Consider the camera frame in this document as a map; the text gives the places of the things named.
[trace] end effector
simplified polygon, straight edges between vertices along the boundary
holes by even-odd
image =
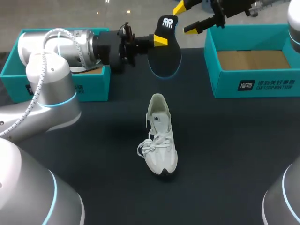
[[[179,15],[190,10],[193,6],[202,3],[203,0],[181,0],[177,7],[173,10],[174,15]],[[184,28],[185,34],[200,34],[204,30],[216,25],[217,27],[225,27],[225,17],[229,18],[239,13],[245,12],[246,16],[250,16],[250,9],[256,0],[210,0],[213,17],[203,21],[197,21]]]

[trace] cardboard box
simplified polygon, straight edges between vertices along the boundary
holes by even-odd
[[[300,96],[287,24],[212,27],[204,56],[215,98]]]
[[[90,29],[95,34],[108,31],[107,28],[67,28],[67,30]],[[22,30],[24,32],[49,31],[50,29]],[[25,66],[22,64],[17,46],[18,39],[0,74],[7,92],[16,103],[32,99],[32,91],[26,77]],[[77,96],[81,102],[107,101],[110,82],[110,68],[105,66],[101,69],[92,70],[82,74],[73,74],[73,81],[77,90]]]

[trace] white sneaker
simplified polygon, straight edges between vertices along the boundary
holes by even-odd
[[[154,173],[169,175],[176,169],[178,156],[174,145],[171,115],[163,95],[152,96],[146,114],[146,127],[147,121],[151,124],[149,138],[139,144],[137,154],[145,158],[148,167]]]

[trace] coiled cable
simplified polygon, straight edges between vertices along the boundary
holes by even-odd
[[[19,117],[19,119],[13,124],[11,125],[9,128],[7,128],[6,130],[4,130],[3,132],[0,133],[0,137],[4,137],[6,136],[9,132],[11,132],[12,130],[14,130],[15,128],[17,128],[30,114],[30,112],[32,111],[32,109],[34,108],[34,106],[36,105],[36,103],[38,102],[38,97],[41,93],[41,89],[44,83],[44,79],[45,79],[45,75],[47,72],[47,58],[46,58],[46,53],[45,53],[45,46],[46,46],[46,42],[48,40],[48,38],[53,34],[53,33],[57,33],[57,32],[61,32],[66,34],[73,42],[74,45],[78,51],[78,55],[79,55],[79,59],[81,61],[82,66],[85,69],[88,69],[83,57],[83,53],[82,50],[80,48],[80,45],[78,44],[76,38],[73,36],[72,33],[70,33],[69,31],[62,29],[62,28],[55,28],[49,32],[47,32],[44,36],[44,40],[43,40],[43,45],[42,45],[42,51],[41,51],[41,56],[42,56],[42,72],[40,74],[39,77],[39,81],[37,83],[37,89],[34,92],[34,95],[32,97],[32,100],[28,106],[28,108],[25,110],[25,112]]]

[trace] tiled floor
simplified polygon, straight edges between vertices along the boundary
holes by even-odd
[[[129,22],[137,36],[145,36],[153,33],[158,18],[171,14],[176,5],[175,0],[4,0],[0,7],[0,52],[11,50],[21,29],[108,27],[117,30]],[[288,3],[270,7],[256,18],[240,14],[229,18],[227,23],[286,23],[287,7]],[[179,16],[177,40],[181,48],[204,45],[205,33],[185,36],[181,29],[209,16],[201,5]]]

